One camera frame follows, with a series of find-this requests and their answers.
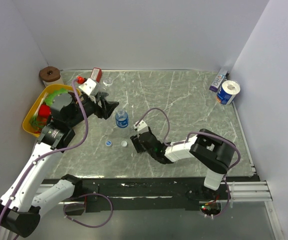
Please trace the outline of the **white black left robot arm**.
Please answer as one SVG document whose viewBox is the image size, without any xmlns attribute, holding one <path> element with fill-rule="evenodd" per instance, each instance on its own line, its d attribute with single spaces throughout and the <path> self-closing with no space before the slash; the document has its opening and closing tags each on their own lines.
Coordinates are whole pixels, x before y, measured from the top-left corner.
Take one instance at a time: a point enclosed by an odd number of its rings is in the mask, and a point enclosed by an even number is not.
<svg viewBox="0 0 288 240">
<path fill-rule="evenodd" d="M 76 97 L 62 93 L 53 98 L 47 125 L 42 129 L 30 159 L 0 198 L 0 227 L 26 238 L 37 228 L 42 216 L 59 202 L 77 201 L 82 197 L 82 180 L 70 174 L 46 192 L 37 195 L 36 191 L 55 160 L 71 148 L 69 144 L 75 136 L 73 127 L 80 122 L 87 123 L 87 118 L 93 114 L 106 120 L 119 106 L 117 101 L 107 101 L 107 95 L 98 93 L 97 102 L 85 93 Z"/>
</svg>

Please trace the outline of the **blue label Pocari bottle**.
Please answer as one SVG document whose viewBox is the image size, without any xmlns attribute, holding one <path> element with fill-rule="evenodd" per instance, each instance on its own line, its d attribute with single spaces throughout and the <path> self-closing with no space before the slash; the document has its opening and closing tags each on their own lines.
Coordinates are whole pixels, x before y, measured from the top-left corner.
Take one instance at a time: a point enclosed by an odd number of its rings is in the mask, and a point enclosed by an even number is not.
<svg viewBox="0 0 288 240">
<path fill-rule="evenodd" d="M 119 109 L 115 115 L 115 122 L 118 128 L 127 128 L 129 126 L 128 113 L 124 109 Z"/>
</svg>

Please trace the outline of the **blue Pocari bottle cap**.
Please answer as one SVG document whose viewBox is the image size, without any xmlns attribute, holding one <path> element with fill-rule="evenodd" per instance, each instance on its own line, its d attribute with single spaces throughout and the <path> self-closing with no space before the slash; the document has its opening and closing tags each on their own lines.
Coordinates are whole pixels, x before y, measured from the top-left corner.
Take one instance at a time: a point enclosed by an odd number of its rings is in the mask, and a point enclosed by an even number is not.
<svg viewBox="0 0 288 240">
<path fill-rule="evenodd" d="M 105 145 L 106 145 L 107 147 L 110 147 L 110 146 L 112 146 L 112 142 L 108 140 L 108 141 L 106 141 Z"/>
</svg>

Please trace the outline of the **white upturned bottle cap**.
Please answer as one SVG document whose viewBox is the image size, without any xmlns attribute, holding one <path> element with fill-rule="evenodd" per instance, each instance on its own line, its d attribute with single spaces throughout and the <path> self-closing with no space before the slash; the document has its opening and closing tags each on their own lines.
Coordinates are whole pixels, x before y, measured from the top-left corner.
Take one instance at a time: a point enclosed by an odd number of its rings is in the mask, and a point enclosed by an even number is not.
<svg viewBox="0 0 288 240">
<path fill-rule="evenodd" d="M 127 147 L 127 145 L 128 145 L 127 141 L 123 140 L 123 141 L 121 142 L 121 146 L 122 146 L 122 147 Z"/>
</svg>

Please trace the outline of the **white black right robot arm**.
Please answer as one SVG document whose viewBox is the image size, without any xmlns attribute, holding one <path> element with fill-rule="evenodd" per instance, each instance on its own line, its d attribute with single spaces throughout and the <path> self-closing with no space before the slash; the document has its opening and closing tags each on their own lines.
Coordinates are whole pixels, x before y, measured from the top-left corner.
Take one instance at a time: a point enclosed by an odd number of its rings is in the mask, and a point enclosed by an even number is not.
<svg viewBox="0 0 288 240">
<path fill-rule="evenodd" d="M 220 193 L 220 184 L 229 171 L 237 147 L 231 141 L 203 128 L 191 132 L 179 143 L 162 143 L 150 129 L 130 137 L 138 153 L 148 153 L 161 164 L 172 164 L 180 160 L 196 158 L 208 170 L 202 187 L 203 196 L 214 199 Z"/>
</svg>

